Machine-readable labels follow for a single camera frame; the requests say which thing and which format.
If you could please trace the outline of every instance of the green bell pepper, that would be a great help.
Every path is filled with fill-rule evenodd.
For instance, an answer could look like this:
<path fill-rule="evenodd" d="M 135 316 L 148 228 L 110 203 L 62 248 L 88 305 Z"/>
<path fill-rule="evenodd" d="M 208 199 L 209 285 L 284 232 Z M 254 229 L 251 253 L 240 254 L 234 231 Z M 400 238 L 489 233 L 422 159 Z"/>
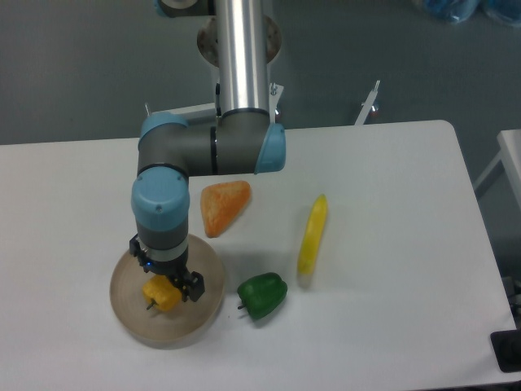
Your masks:
<path fill-rule="evenodd" d="M 252 319 L 264 318 L 284 300 L 287 284 L 277 273 L 257 275 L 244 281 L 237 288 L 243 302 L 239 309 L 246 307 Z"/>

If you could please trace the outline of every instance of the pepper stem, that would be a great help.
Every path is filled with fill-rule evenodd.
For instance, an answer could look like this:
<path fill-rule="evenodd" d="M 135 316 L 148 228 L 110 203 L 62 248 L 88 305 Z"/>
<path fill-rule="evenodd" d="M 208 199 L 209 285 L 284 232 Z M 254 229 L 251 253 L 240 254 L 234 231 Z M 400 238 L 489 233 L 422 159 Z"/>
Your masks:
<path fill-rule="evenodd" d="M 154 299 L 152 299 L 152 302 L 148 305 L 147 307 L 147 310 L 149 310 L 150 308 L 152 308 L 154 305 L 156 305 L 157 303 L 155 302 Z"/>

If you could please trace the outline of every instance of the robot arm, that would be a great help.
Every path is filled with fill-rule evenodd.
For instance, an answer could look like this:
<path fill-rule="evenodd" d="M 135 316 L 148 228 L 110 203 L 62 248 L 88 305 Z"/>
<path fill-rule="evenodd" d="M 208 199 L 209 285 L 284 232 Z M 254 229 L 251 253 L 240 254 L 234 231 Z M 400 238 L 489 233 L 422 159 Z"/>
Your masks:
<path fill-rule="evenodd" d="M 189 177 L 279 171 L 286 161 L 284 128 L 269 121 L 261 1 L 219 0 L 217 33 L 221 120 L 188 127 L 181 116 L 150 115 L 132 188 L 138 234 L 130 252 L 146 272 L 166 275 L 184 301 L 204 293 L 203 276 L 186 268 Z"/>

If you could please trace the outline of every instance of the white table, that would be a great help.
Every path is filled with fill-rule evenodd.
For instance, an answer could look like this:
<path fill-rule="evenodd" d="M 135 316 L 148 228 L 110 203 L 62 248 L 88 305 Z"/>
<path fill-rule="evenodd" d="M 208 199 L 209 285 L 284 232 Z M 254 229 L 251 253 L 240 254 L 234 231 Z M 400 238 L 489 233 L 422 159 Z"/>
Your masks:
<path fill-rule="evenodd" d="M 152 349 L 118 323 L 112 270 L 135 233 L 137 139 L 0 147 L 0 389 L 431 389 L 521 379 L 491 332 L 514 328 L 458 141 L 443 121 L 288 130 L 287 166 L 247 179 L 243 216 L 208 242 L 227 270 L 215 323 Z M 330 215 L 313 286 L 296 284 L 309 208 Z M 289 284 L 275 316 L 237 310 L 246 278 Z"/>

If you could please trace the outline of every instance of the yellow bell pepper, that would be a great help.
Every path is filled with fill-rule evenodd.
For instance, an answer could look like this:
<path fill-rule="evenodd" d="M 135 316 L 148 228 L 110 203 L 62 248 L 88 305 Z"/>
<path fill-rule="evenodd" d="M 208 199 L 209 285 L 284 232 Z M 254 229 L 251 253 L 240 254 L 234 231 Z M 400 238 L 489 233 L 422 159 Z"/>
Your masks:
<path fill-rule="evenodd" d="M 181 300 L 181 291 L 164 275 L 155 275 L 149 279 L 143 285 L 142 293 L 149 308 L 152 305 L 164 312 L 170 311 Z"/>

